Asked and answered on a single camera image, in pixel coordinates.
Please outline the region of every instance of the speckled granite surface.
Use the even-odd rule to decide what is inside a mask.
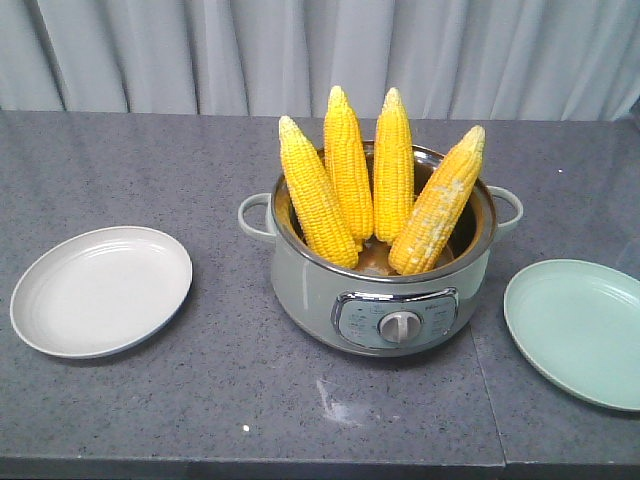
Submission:
[[[321,121],[300,124],[319,144]],[[538,260],[635,268],[617,262],[640,238],[640,134],[630,122],[483,124],[483,177],[520,196],[525,219],[492,249],[459,335],[367,359],[286,317],[269,285],[272,247],[237,227],[239,203],[279,175],[277,119],[0,112],[0,477],[640,476],[640,417],[549,384],[501,306],[510,277]],[[414,142],[446,150],[469,126],[415,121]],[[364,136],[373,128],[363,122]],[[22,272],[111,225],[186,247],[194,281],[178,314],[99,360],[23,344],[9,319]]]

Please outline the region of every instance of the green plate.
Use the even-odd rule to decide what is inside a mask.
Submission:
[[[509,282],[504,316],[548,380],[588,402],[640,411],[640,282],[580,260],[530,265]]]

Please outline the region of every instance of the corn on the cob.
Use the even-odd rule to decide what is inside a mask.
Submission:
[[[378,240],[389,245],[413,208],[413,148],[407,112],[391,88],[378,117],[374,144],[373,215]]]
[[[279,133],[282,169],[307,245],[336,265],[355,267],[356,245],[316,149],[287,116],[280,118]]]
[[[482,169],[484,139],[484,129],[473,127],[427,181],[389,253],[389,264],[401,275],[435,265]]]
[[[373,234],[373,201],[362,146],[360,122],[342,88],[329,94],[324,119],[324,164],[331,178],[342,216],[358,251]]]

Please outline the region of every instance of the cooking pot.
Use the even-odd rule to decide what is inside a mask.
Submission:
[[[369,172],[373,142],[363,142]],[[416,195],[442,160],[440,153],[413,146]],[[498,222],[494,198],[513,207]],[[245,213],[266,207],[265,230],[249,225]],[[397,275],[386,261],[389,248],[368,241],[355,269],[319,257],[303,242],[284,176],[271,193],[246,198],[238,222],[250,237],[275,244],[271,283],[278,301],[307,333],[339,350],[378,357],[409,355],[454,336],[473,314],[482,286],[489,247],[516,227],[522,202],[510,191],[480,179],[451,234],[436,268]]]

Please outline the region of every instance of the white plate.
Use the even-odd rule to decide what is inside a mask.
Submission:
[[[580,260],[530,265],[509,282],[504,315],[525,358],[588,402],[640,411],[640,282]]]
[[[11,324],[49,355],[109,355],[169,321],[191,278],[189,254],[169,235],[132,226],[95,230],[54,247],[27,269],[11,296]]]

